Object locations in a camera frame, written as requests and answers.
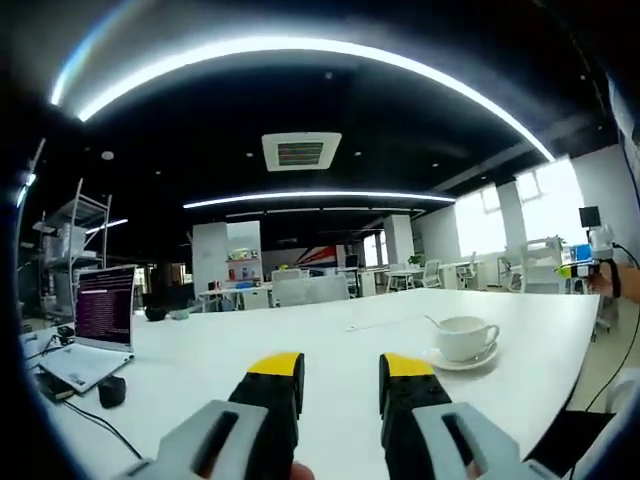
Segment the small black device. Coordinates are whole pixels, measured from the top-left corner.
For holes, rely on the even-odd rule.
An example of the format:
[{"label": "small black device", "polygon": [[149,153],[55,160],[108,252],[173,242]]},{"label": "small black device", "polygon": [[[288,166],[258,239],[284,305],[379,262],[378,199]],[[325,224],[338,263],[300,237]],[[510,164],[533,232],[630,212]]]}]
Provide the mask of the small black device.
[{"label": "small black device", "polygon": [[593,228],[602,225],[600,222],[600,210],[598,210],[598,207],[584,207],[579,210],[582,228]]},{"label": "small black device", "polygon": [[75,330],[71,327],[67,327],[66,325],[62,325],[58,327],[58,335],[60,335],[60,343],[63,346],[66,346],[71,343],[71,337],[76,334]]},{"label": "small black device", "polygon": [[159,322],[167,316],[167,309],[162,307],[147,307],[144,314],[150,322]]},{"label": "small black device", "polygon": [[36,379],[40,391],[54,403],[61,402],[75,393],[71,385],[48,372],[36,373]]},{"label": "small black device", "polygon": [[345,267],[357,268],[358,267],[358,255],[347,255],[344,261]]},{"label": "small black device", "polygon": [[113,408],[124,402],[127,383],[124,378],[111,375],[98,385],[98,396],[103,408]]}]

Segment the wrist strap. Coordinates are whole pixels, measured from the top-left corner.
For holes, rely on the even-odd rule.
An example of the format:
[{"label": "wrist strap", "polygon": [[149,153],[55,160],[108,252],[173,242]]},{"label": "wrist strap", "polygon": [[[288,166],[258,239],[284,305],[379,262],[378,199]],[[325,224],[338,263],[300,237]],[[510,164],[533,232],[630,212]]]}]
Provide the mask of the wrist strap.
[{"label": "wrist strap", "polygon": [[608,263],[611,267],[611,286],[613,286],[613,298],[620,298],[621,286],[620,286],[620,275],[618,275],[618,265],[616,262],[608,258],[604,260],[605,263]]}]

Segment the monitor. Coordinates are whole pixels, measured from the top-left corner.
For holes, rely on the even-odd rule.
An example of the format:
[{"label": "monitor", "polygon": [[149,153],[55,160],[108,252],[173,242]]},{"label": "monitor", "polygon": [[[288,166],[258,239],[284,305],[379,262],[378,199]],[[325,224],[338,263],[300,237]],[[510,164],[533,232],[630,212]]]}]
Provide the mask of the monitor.
[{"label": "monitor", "polygon": [[345,257],[345,267],[354,268],[358,266],[358,255],[347,255]]},{"label": "monitor", "polygon": [[76,342],[130,350],[134,272],[135,265],[79,272]]},{"label": "monitor", "polygon": [[593,228],[601,225],[600,210],[598,207],[584,207],[580,208],[579,211],[582,228]]}]

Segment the curved led light strip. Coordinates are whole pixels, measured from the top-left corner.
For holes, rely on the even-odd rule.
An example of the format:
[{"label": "curved led light strip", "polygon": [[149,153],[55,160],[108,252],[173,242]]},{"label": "curved led light strip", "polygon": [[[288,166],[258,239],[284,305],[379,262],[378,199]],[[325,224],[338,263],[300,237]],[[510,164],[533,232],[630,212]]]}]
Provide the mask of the curved led light strip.
[{"label": "curved led light strip", "polygon": [[[115,220],[113,222],[109,222],[107,223],[107,228],[109,227],[115,227],[116,225],[122,225],[123,223],[127,223],[129,220],[126,218],[123,218],[122,220]],[[92,228],[90,230],[87,230],[85,233],[85,235],[91,235],[92,233],[96,233],[97,231],[100,230],[104,230],[104,225],[102,225],[101,227],[96,227],[96,228]]]},{"label": "curved led light strip", "polygon": [[449,75],[442,73],[434,68],[428,67],[420,62],[410,60],[408,58],[386,52],[372,47],[365,47],[355,43],[341,42],[337,40],[325,40],[320,38],[300,38],[300,37],[249,37],[237,40],[228,40],[221,42],[207,43],[201,47],[188,50],[183,53],[169,55],[166,58],[147,65],[135,73],[125,77],[113,86],[107,88],[97,97],[86,104],[78,114],[80,120],[87,121],[98,111],[109,105],[118,97],[121,97],[130,90],[153,80],[160,75],[169,73],[178,68],[193,63],[212,60],[215,58],[226,57],[238,53],[264,52],[277,50],[311,50],[319,52],[342,53],[345,55],[353,55],[356,57],[377,60],[388,65],[394,65],[405,70],[409,70],[430,78],[442,85],[455,90],[474,102],[482,105],[484,108],[500,117],[505,123],[510,125],[520,135],[527,139],[531,144],[544,155],[547,160],[553,162],[554,156],[545,146],[527,130],[524,125],[518,122],[509,113],[501,107],[493,103],[488,98],[476,92],[471,87],[456,80]]},{"label": "curved led light strip", "polygon": [[225,203],[248,202],[251,200],[274,200],[278,198],[304,198],[304,197],[366,197],[366,198],[394,198],[403,200],[431,200],[434,202],[454,203],[451,197],[440,195],[419,195],[415,193],[396,192],[352,192],[352,191],[302,191],[302,192],[274,192],[256,193],[253,195],[240,195],[238,197],[218,198],[205,200],[204,202],[187,203],[182,208],[206,207],[209,205],[222,205]]}]

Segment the spoon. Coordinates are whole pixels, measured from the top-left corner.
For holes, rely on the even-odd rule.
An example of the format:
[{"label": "spoon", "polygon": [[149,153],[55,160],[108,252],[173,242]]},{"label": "spoon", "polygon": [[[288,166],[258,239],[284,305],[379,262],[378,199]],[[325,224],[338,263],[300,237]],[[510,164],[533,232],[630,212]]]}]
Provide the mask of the spoon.
[{"label": "spoon", "polygon": [[424,313],[423,313],[423,315],[424,315],[426,318],[428,318],[428,319],[431,321],[431,323],[433,323],[433,324],[436,326],[436,328],[438,328],[439,330],[444,330],[444,328],[442,328],[442,327],[440,326],[440,324],[439,324],[438,322],[436,322],[433,318],[431,318],[429,315],[425,315]]}]

